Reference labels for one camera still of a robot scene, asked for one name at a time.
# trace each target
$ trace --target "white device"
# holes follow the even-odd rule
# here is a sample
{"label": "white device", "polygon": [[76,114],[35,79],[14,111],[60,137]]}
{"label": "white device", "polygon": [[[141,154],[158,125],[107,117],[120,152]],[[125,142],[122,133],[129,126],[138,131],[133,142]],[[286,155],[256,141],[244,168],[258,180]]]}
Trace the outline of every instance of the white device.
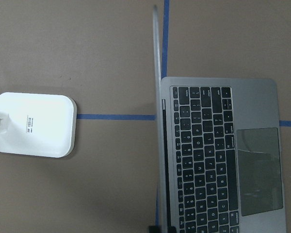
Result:
{"label": "white device", "polygon": [[60,158],[74,147],[77,106],[63,95],[0,95],[0,152]]}

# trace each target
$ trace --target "keyboard key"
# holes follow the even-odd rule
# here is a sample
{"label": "keyboard key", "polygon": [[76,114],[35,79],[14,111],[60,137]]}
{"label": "keyboard key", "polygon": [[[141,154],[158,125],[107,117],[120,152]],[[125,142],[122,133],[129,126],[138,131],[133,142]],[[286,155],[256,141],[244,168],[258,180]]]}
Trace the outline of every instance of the keyboard key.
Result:
{"label": "keyboard key", "polygon": [[222,112],[221,90],[219,87],[211,88],[211,99],[213,113],[221,113]]}
{"label": "keyboard key", "polygon": [[205,188],[197,188],[195,190],[195,198],[196,200],[202,200],[206,198],[206,189]]}
{"label": "keyboard key", "polygon": [[223,125],[223,116],[222,114],[213,115],[213,124],[214,125]]}
{"label": "keyboard key", "polygon": [[193,136],[200,136],[202,135],[202,125],[192,125],[192,134]]}
{"label": "keyboard key", "polygon": [[231,98],[231,89],[230,87],[222,87],[222,97]]}
{"label": "keyboard key", "polygon": [[193,158],[192,157],[184,157],[182,159],[182,167],[183,167],[183,169],[192,168],[193,167]]}
{"label": "keyboard key", "polygon": [[235,150],[226,151],[226,173],[228,178],[228,202],[229,210],[238,209],[238,192],[236,176]]}
{"label": "keyboard key", "polygon": [[203,148],[202,137],[193,137],[193,148]]}
{"label": "keyboard key", "polygon": [[189,182],[194,180],[194,172],[192,169],[183,171],[183,181]]}
{"label": "keyboard key", "polygon": [[227,200],[218,201],[218,210],[219,210],[219,212],[228,211],[228,202],[227,202]]}
{"label": "keyboard key", "polygon": [[187,87],[179,87],[179,102],[181,105],[189,104],[189,89]]}
{"label": "keyboard key", "polygon": [[182,118],[180,120],[181,130],[190,130],[191,129],[191,120],[189,118]]}
{"label": "keyboard key", "polygon": [[202,122],[202,114],[200,112],[192,112],[191,118],[192,118],[192,123],[201,123]]}
{"label": "keyboard key", "polygon": [[218,232],[218,230],[219,230],[218,221],[209,222],[208,223],[208,230],[209,230],[209,233]]}
{"label": "keyboard key", "polygon": [[209,87],[200,88],[200,97],[202,100],[202,107],[203,108],[211,107],[210,88]]}
{"label": "keyboard key", "polygon": [[190,97],[191,98],[200,97],[199,87],[190,87]]}
{"label": "keyboard key", "polygon": [[207,214],[208,214],[209,221],[218,219],[218,210],[216,208],[208,209]]}
{"label": "keyboard key", "polygon": [[182,131],[181,132],[181,142],[188,143],[192,141],[191,131]]}
{"label": "keyboard key", "polygon": [[194,163],[194,172],[195,174],[201,174],[205,172],[204,163]]}
{"label": "keyboard key", "polygon": [[186,197],[184,197],[184,207],[185,208],[193,208],[193,207],[195,207],[195,197],[194,196],[186,196]]}
{"label": "keyboard key", "polygon": [[191,100],[191,110],[200,111],[200,100]]}
{"label": "keyboard key", "polygon": [[228,213],[219,214],[219,224],[228,224]]}
{"label": "keyboard key", "polygon": [[204,151],[203,150],[194,150],[194,161],[203,161],[204,160]]}
{"label": "keyboard key", "polygon": [[196,216],[196,222],[198,226],[205,225],[207,223],[207,214],[206,213],[198,214]]}
{"label": "keyboard key", "polygon": [[189,106],[180,106],[180,117],[190,117],[190,107]]}
{"label": "keyboard key", "polygon": [[206,157],[213,157],[214,156],[214,146],[205,146],[205,156]]}
{"label": "keyboard key", "polygon": [[196,187],[205,186],[205,176],[204,175],[196,175],[195,176],[195,186]]}

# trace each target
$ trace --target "brown cardboard surface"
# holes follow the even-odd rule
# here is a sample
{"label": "brown cardboard surface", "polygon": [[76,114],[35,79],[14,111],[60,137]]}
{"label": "brown cardboard surface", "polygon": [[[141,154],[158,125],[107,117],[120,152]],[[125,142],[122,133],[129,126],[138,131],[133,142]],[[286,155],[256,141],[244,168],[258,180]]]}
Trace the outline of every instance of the brown cardboard surface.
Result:
{"label": "brown cardboard surface", "polygon": [[[155,114],[155,3],[162,26],[162,1],[0,1],[0,94],[67,95],[79,114]],[[168,74],[273,78],[280,119],[291,120],[291,1],[171,1]],[[155,127],[77,120],[66,158],[0,153],[0,232],[145,232]],[[291,128],[281,141],[291,233]]]}

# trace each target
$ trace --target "silver laptop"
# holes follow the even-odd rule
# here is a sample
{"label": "silver laptop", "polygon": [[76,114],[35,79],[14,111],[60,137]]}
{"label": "silver laptop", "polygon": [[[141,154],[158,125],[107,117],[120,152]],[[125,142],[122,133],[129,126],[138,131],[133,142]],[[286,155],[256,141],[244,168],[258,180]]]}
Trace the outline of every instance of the silver laptop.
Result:
{"label": "silver laptop", "polygon": [[153,32],[162,232],[285,233],[276,84],[161,79]]}

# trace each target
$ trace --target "blue tape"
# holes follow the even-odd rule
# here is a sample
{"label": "blue tape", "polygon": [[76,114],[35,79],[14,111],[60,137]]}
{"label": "blue tape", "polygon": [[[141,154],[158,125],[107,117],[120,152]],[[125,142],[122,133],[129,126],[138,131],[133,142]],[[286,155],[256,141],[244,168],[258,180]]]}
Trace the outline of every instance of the blue tape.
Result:
{"label": "blue tape", "polygon": [[169,25],[169,0],[164,0],[162,78],[167,76],[168,25]]}

